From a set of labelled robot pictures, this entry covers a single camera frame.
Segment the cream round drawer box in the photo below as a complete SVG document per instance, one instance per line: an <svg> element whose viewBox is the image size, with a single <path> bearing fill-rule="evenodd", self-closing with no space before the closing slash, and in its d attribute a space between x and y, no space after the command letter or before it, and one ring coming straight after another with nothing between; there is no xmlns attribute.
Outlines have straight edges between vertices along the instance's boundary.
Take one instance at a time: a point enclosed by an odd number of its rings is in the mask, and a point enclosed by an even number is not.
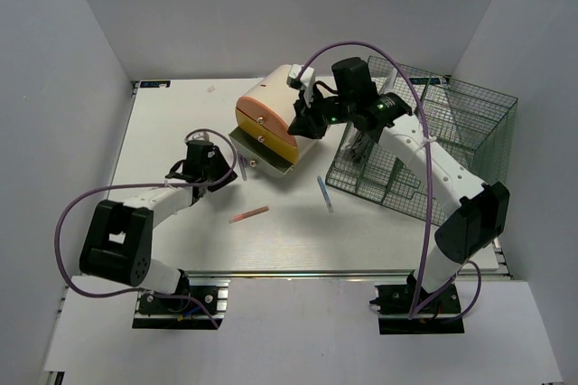
<svg viewBox="0 0 578 385"><path fill-rule="evenodd" d="M271 177L289 174L316 144L288 133L299 91L287 84L287 78L296 68L277 67L235 106L237 126L229 133L230 140L250 167Z"/></svg>

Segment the white silver-spined booklet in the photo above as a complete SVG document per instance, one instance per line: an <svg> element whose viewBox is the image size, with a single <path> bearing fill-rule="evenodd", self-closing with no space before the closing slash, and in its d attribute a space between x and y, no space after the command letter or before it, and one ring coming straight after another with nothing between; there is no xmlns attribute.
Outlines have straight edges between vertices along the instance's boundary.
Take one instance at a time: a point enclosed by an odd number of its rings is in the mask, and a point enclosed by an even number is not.
<svg viewBox="0 0 578 385"><path fill-rule="evenodd" d="M395 73L387 78L378 80L378 83L381 83L378 89L378 94L381 98L393 88L395 81ZM347 156L353 164L360 164L366 157L366 153L371 144L371 138L356 128L353 128L353 131L353 135L347 140L344 147L345 156Z"/></svg>

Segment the blue pen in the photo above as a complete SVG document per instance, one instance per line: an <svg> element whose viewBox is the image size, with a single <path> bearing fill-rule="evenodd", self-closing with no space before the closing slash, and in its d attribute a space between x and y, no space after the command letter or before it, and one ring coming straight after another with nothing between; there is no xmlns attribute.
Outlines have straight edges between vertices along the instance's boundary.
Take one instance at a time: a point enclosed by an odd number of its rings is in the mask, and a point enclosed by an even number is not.
<svg viewBox="0 0 578 385"><path fill-rule="evenodd" d="M328 193L327 187L322 179L322 177L320 175L317 176L317 183L320 187L321 193L322 193L322 197L325 201L326 207L328 209L329 213L333 213L334 212L334 208L331 202L331 197Z"/></svg>

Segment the purple pen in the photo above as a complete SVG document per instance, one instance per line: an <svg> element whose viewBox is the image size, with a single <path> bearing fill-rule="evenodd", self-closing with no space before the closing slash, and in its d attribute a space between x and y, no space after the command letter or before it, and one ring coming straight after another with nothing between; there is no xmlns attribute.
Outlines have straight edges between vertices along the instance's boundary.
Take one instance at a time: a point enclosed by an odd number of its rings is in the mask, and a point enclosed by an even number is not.
<svg viewBox="0 0 578 385"><path fill-rule="evenodd" d="M246 165L245 160L241 155L238 157L238 167L243 182L246 182L247 181Z"/></svg>

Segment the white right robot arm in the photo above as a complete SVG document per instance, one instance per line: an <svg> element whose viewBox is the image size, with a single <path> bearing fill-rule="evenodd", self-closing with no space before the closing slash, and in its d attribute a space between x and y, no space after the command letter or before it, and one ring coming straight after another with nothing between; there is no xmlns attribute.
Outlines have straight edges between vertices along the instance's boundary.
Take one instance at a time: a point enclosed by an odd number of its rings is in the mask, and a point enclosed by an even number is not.
<svg viewBox="0 0 578 385"><path fill-rule="evenodd" d="M339 61L331 72L335 88L323 96L312 68L291 66L286 82L299 96L288 132L320 139L328 127L350 123L424 183L426 210L438 203L446 219L436 231L426 232L435 245L413 272L416 283L407 289L407 298L414 309L429 311L441 299L440 288L502 233L509 191L501 182L484 182L448 153L427 131L419 107L411 108L394 92L379 93L361 58Z"/></svg>

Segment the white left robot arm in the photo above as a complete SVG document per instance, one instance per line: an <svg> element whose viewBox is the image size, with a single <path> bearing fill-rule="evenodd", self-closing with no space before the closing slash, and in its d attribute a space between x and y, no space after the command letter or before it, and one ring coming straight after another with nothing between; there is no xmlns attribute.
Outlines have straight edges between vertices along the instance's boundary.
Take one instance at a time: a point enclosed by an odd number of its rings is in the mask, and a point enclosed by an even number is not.
<svg viewBox="0 0 578 385"><path fill-rule="evenodd" d="M152 258L154 229L169 217L237 179L218 146L187 143L186 157L165 176L183 181L143 192L125 202L104 200L94 211L79 258L81 272L159 293L172 313L188 308L191 290L184 271Z"/></svg>

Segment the red pen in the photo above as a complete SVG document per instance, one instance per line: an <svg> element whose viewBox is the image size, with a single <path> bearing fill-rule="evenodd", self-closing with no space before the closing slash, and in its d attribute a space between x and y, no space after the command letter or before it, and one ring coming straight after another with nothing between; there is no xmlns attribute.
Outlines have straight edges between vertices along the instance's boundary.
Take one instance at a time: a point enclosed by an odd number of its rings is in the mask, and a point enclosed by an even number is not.
<svg viewBox="0 0 578 385"><path fill-rule="evenodd" d="M251 217L257 216L259 214L265 213L267 211L269 211L269 207L268 206L262 206L262 207L254 209L254 210L245 211L243 213L240 213L239 215L235 215L235 216L231 217L228 220L228 222L229 223L236 223L236 222L242 221L244 219L251 218Z"/></svg>

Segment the black table corner label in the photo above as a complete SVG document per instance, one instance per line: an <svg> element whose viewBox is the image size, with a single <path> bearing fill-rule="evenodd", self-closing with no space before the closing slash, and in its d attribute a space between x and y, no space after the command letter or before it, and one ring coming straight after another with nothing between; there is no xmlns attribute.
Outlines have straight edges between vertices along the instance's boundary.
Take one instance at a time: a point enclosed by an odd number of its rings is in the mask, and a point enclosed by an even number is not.
<svg viewBox="0 0 578 385"><path fill-rule="evenodd" d="M140 82L140 88L147 89L159 89L159 88L169 88L171 82L169 80L142 80Z"/></svg>

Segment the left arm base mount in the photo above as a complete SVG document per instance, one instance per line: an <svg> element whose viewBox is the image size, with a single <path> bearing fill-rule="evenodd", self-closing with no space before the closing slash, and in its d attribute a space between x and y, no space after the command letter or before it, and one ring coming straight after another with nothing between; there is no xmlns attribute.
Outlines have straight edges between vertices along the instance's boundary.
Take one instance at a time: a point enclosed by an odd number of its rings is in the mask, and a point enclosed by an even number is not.
<svg viewBox="0 0 578 385"><path fill-rule="evenodd" d="M191 278L190 296L196 298L220 326L228 305L226 279ZM216 331L210 318L189 300L162 299L152 294L139 295L135 304L133 329L143 330L209 330Z"/></svg>

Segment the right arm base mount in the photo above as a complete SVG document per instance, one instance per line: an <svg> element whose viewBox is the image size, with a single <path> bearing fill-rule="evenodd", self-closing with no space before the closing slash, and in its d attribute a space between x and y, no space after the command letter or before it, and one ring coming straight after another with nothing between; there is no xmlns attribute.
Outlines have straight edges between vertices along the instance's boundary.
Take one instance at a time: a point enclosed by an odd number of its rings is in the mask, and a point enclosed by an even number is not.
<svg viewBox="0 0 578 385"><path fill-rule="evenodd" d="M409 318L413 293L408 285L376 286L376 297L369 307L378 314L381 335L464 334L461 303L455 285L450 285L432 302Z"/></svg>

